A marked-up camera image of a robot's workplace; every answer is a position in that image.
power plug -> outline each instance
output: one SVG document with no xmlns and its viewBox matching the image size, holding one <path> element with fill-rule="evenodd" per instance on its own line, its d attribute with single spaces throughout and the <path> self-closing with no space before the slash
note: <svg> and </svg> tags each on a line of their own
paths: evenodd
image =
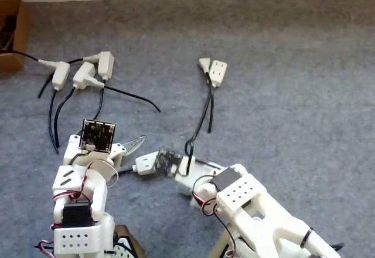
<svg viewBox="0 0 375 258">
<path fill-rule="evenodd" d="M 136 158 L 135 165 L 133 165 L 133 171 L 137 172 L 140 175 L 148 175 L 154 173 L 154 163 L 158 154 L 159 151 L 155 151 Z"/>
<path fill-rule="evenodd" d="M 208 73 L 210 71 L 210 62 L 211 59 L 209 57 L 202 57 L 199 59 L 199 66 L 202 68 L 204 73 Z"/>
<path fill-rule="evenodd" d="M 56 70 L 53 73 L 52 85 L 56 91 L 60 91 L 68 78 L 70 65 L 65 62 L 58 62 L 56 64 Z"/>
<path fill-rule="evenodd" d="M 218 60 L 214 60 L 212 62 L 209 75 L 214 88 L 220 87 L 221 83 L 223 82 L 227 66 L 227 63 L 220 62 Z"/>
<path fill-rule="evenodd" d="M 112 77 L 114 58 L 111 52 L 100 52 L 98 74 L 103 80 L 108 80 Z"/>
<path fill-rule="evenodd" d="M 94 78 L 95 67 L 92 63 L 84 62 L 76 75 L 73 77 L 73 87 L 83 90 L 87 86 L 98 86 L 103 88 L 104 84 Z"/>
<path fill-rule="evenodd" d="M 114 58 L 111 52 L 103 51 L 99 54 L 83 57 L 84 62 L 98 63 L 98 74 L 103 80 L 112 77 Z"/>
</svg>

white plug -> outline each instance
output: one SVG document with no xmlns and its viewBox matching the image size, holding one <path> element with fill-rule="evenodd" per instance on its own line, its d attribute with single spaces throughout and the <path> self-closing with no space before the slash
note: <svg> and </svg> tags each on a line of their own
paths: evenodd
<svg viewBox="0 0 375 258">
<path fill-rule="evenodd" d="M 154 173 L 154 163 L 158 154 L 159 151 L 155 151 L 136 158 L 135 165 L 133 165 L 133 171 L 137 172 L 140 175 L 148 175 Z"/>
<path fill-rule="evenodd" d="M 209 75 L 214 88 L 220 87 L 221 83 L 223 82 L 227 66 L 227 63 L 220 62 L 218 60 L 214 60 L 212 62 Z"/>
<path fill-rule="evenodd" d="M 210 58 L 203 57 L 199 59 L 199 66 L 202 68 L 204 73 L 208 73 L 210 71 Z"/>
<path fill-rule="evenodd" d="M 56 70 L 52 77 L 52 85 L 56 91 L 60 91 L 64 87 L 66 79 L 68 78 L 69 70 L 70 65 L 68 63 L 57 63 Z"/>
<path fill-rule="evenodd" d="M 60 91 L 68 78 L 70 65 L 66 62 L 51 62 L 49 60 L 38 60 L 38 62 L 44 66 L 54 68 L 52 77 L 52 85 L 56 91 Z"/>
<path fill-rule="evenodd" d="M 111 52 L 100 52 L 98 74 L 103 80 L 108 80 L 112 77 L 114 58 Z"/>
<path fill-rule="evenodd" d="M 83 57 L 84 62 L 99 63 L 98 74 L 103 80 L 108 80 L 112 77 L 114 58 L 111 52 L 103 51 L 99 54 Z"/>
<path fill-rule="evenodd" d="M 73 87 L 76 89 L 85 89 L 87 86 L 96 86 L 103 88 L 104 83 L 94 78 L 95 67 L 92 63 L 84 62 L 73 77 Z"/>
</svg>

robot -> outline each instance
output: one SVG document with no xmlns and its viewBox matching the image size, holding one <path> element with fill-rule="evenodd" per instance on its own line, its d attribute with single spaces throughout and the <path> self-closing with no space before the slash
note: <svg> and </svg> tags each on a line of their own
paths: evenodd
<svg viewBox="0 0 375 258">
<path fill-rule="evenodd" d="M 340 258 L 337 251 L 343 244 L 326 243 L 243 165 L 225 168 L 193 158 L 188 170 L 188 156 L 168 150 L 150 155 L 155 156 L 154 172 L 178 182 L 180 191 L 192 196 L 193 206 L 206 216 L 216 216 L 226 228 L 209 258 Z M 137 158 L 136 164 L 144 158 Z"/>
<path fill-rule="evenodd" d="M 37 248 L 55 258 L 143 258 L 145 253 L 126 226 L 105 212 L 108 187 L 115 184 L 122 158 L 143 143 L 140 136 L 113 144 L 115 124 L 84 120 L 81 136 L 71 135 L 52 190 L 53 254 L 45 240 Z"/>
<path fill-rule="evenodd" d="M 116 228 L 105 212 L 107 186 L 115 184 L 110 183 L 113 176 L 118 179 L 122 158 L 144 140 L 113 144 L 114 131 L 115 124 L 84 120 L 81 136 L 70 136 L 52 187 L 53 254 L 43 246 L 49 242 L 38 244 L 45 255 L 145 257 L 127 228 Z M 241 164 L 225 168 L 160 150 L 137 158 L 132 170 L 172 178 L 179 183 L 180 192 L 192 196 L 191 205 L 221 221 L 226 230 L 209 258 L 340 258 L 337 250 L 342 245 L 330 246 L 304 221 L 293 217 Z"/>
</svg>

circuit board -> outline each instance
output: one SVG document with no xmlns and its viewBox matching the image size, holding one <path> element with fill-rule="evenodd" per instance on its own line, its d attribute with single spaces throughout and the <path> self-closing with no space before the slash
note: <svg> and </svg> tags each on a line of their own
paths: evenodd
<svg viewBox="0 0 375 258">
<path fill-rule="evenodd" d="M 160 150 L 155 159 L 155 172 L 173 178 L 176 172 L 172 172 L 172 167 L 176 165 L 178 170 L 182 158 L 183 155 L 174 151 Z"/>
<path fill-rule="evenodd" d="M 82 125 L 80 149 L 111 152 L 116 124 L 85 119 Z"/>
</svg>

black cable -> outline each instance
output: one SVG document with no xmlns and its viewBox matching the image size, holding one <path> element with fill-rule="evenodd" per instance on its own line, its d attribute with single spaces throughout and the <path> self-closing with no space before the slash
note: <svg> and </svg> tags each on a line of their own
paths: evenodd
<svg viewBox="0 0 375 258">
<path fill-rule="evenodd" d="M 207 77 L 207 79 L 209 81 L 210 97 L 211 97 L 210 121 L 209 121 L 209 129 L 208 129 L 208 133 L 211 133 L 211 131 L 212 131 L 212 123 L 213 123 L 213 107 L 214 107 L 213 85 L 212 85 L 211 77 L 210 77 L 210 75 L 209 75 L 208 72 L 206 73 L 206 77 Z"/>
<path fill-rule="evenodd" d="M 345 246 L 345 243 L 337 243 L 335 245 L 330 245 L 336 252 L 338 252 L 341 248 Z"/>
<path fill-rule="evenodd" d="M 200 164 L 203 164 L 203 165 L 207 165 L 207 166 L 212 167 L 212 168 L 215 168 L 215 169 L 217 169 L 217 170 L 221 170 L 220 167 L 217 167 L 217 166 L 215 166 L 215 165 L 212 165 L 212 164 L 210 164 L 209 162 L 207 162 L 207 161 L 205 161 L 205 160 L 202 160 L 202 159 L 198 159 L 198 158 L 196 158 L 196 159 L 195 159 L 195 162 L 200 163 Z"/>
<path fill-rule="evenodd" d="M 35 58 L 35 57 L 33 57 L 33 56 L 29 55 L 29 54 L 20 52 L 20 51 L 16 51 L 16 50 L 0 50 L 0 54 L 12 54 L 12 53 L 19 54 L 19 55 L 24 56 L 24 57 L 28 57 L 29 59 L 32 59 L 32 60 L 34 60 L 36 62 L 38 61 L 37 58 Z"/>
<path fill-rule="evenodd" d="M 156 110 L 157 110 L 158 112 L 161 112 L 161 111 L 160 111 L 160 108 L 159 108 L 159 107 L 158 107 L 153 101 L 151 101 L 151 100 L 149 100 L 149 99 L 146 99 L 146 98 L 143 98 L 143 97 L 141 97 L 141 96 L 137 96 L 137 95 L 135 95 L 135 94 L 131 94 L 131 93 L 129 93 L 129 92 L 125 92 L 125 91 L 122 91 L 122 90 L 119 90 L 119 89 L 116 89 L 116 88 L 113 88 L 113 87 L 110 87 L 110 86 L 104 86 L 104 88 L 109 89 L 109 90 L 112 90 L 112 91 L 115 91 L 115 92 L 117 92 L 117 93 L 121 93 L 121 94 L 124 94 L 124 95 L 130 96 L 130 97 L 133 97 L 133 98 L 136 98 L 136 99 L 140 99 L 140 100 L 146 101 L 147 103 L 152 104 L 152 105 L 156 108 Z"/>
<path fill-rule="evenodd" d="M 82 62 L 82 61 L 83 61 L 83 58 L 81 57 L 79 59 L 70 60 L 67 63 L 71 65 L 72 63 L 77 63 L 77 62 Z"/>
<path fill-rule="evenodd" d="M 61 109 L 63 108 L 64 104 L 72 97 L 74 91 L 76 88 L 72 88 L 69 92 L 69 94 L 65 97 L 65 99 L 59 104 L 59 107 L 56 110 L 56 114 L 54 115 L 54 121 L 53 121 L 53 129 L 54 129 L 54 141 L 56 144 L 56 147 L 60 147 L 59 142 L 59 132 L 57 130 L 57 122 L 59 121 L 59 114 L 61 112 Z"/>
<path fill-rule="evenodd" d="M 228 232 L 228 234 L 229 234 L 229 236 L 230 236 L 230 239 L 231 239 L 232 242 L 233 242 L 233 251 L 234 251 L 234 253 L 233 253 L 232 257 L 234 257 L 234 255 L 236 254 L 236 250 L 237 250 L 236 241 L 234 240 L 232 234 L 230 233 L 230 231 L 229 231 L 227 225 L 225 225 L 225 223 L 224 223 L 224 222 L 219 218 L 219 216 L 216 214 L 216 208 L 217 208 L 217 204 L 215 204 L 214 207 L 213 207 L 213 214 L 214 214 L 214 216 L 217 218 L 217 220 L 219 220 L 219 222 L 224 226 L 225 230 L 227 230 L 227 232 Z"/>
<path fill-rule="evenodd" d="M 54 75 L 54 72 L 51 72 L 51 74 L 48 75 L 46 81 L 43 83 L 42 88 L 40 88 L 40 90 L 39 90 L 39 93 L 37 95 L 38 99 L 40 99 L 40 97 L 42 96 L 43 92 L 45 91 L 47 85 L 52 81 L 53 75 Z"/>
<path fill-rule="evenodd" d="M 100 111 L 101 111 L 101 108 L 103 106 L 103 97 L 104 97 L 104 88 L 100 89 L 100 101 L 99 101 L 99 107 L 98 107 L 98 110 L 96 111 L 95 115 L 94 115 L 94 118 L 93 120 L 95 120 L 96 118 L 98 118 L 99 114 L 100 114 Z"/>
<path fill-rule="evenodd" d="M 205 178 L 205 177 L 211 177 L 211 178 L 214 178 L 214 175 L 209 175 L 209 174 L 207 174 L 207 175 L 202 175 L 202 176 L 198 177 L 197 180 L 195 180 L 195 182 L 194 182 L 194 184 L 193 184 L 193 188 L 192 188 L 192 195 L 193 195 L 193 197 L 194 197 L 195 199 L 196 199 L 196 194 L 195 194 L 195 185 L 198 183 L 198 181 L 199 181 L 200 179 L 203 179 L 203 178 Z"/>
<path fill-rule="evenodd" d="M 83 157 L 85 155 L 89 155 L 91 154 L 92 151 L 87 151 L 87 152 L 82 152 L 82 153 L 79 153 L 79 154 L 76 154 L 75 156 L 73 156 L 73 158 L 69 161 L 68 165 L 73 165 L 73 163 L 75 162 L 75 160 L 78 158 L 78 157 Z"/>
<path fill-rule="evenodd" d="M 125 244 L 123 244 L 123 243 L 115 243 L 114 246 L 122 247 L 127 252 L 129 252 L 130 254 L 132 254 L 135 258 L 138 258 L 138 255 L 136 254 L 136 252 L 134 250 L 130 249 L 129 247 L 127 247 Z"/>
<path fill-rule="evenodd" d="M 189 159 L 187 161 L 186 175 L 185 176 L 189 175 L 190 165 L 192 163 L 192 158 L 193 158 L 193 154 L 194 154 L 194 141 L 197 138 L 197 136 L 199 134 L 199 131 L 200 131 L 201 127 L 202 127 L 204 118 L 206 117 L 207 110 L 209 108 L 210 101 L 211 101 L 211 88 L 209 90 L 209 94 L 207 95 L 206 104 L 204 105 L 202 115 L 200 116 L 200 120 L 198 122 L 198 126 L 195 129 L 194 134 L 192 135 L 192 137 L 190 139 L 188 139 L 186 141 L 186 143 L 185 143 L 185 154 L 189 156 Z"/>
<path fill-rule="evenodd" d="M 80 58 L 80 59 L 70 60 L 67 63 L 71 65 L 72 63 L 77 63 L 77 62 L 82 62 L 82 61 L 83 61 L 83 58 Z M 40 97 L 42 96 L 43 92 L 45 91 L 47 85 L 52 81 L 53 75 L 54 75 L 54 71 L 51 72 L 51 74 L 49 74 L 46 81 L 43 83 L 43 86 L 42 86 L 42 88 L 40 88 L 39 94 L 37 95 L 38 99 L 40 99 Z"/>
<path fill-rule="evenodd" d="M 53 102 L 54 98 L 56 97 L 57 90 L 54 90 L 52 93 L 51 103 L 49 105 L 49 111 L 48 111 L 48 131 L 49 131 L 49 137 L 51 138 L 52 146 L 57 154 L 59 154 L 59 149 L 56 146 L 56 143 L 54 142 L 54 137 L 52 133 L 52 110 L 53 110 Z"/>
</svg>

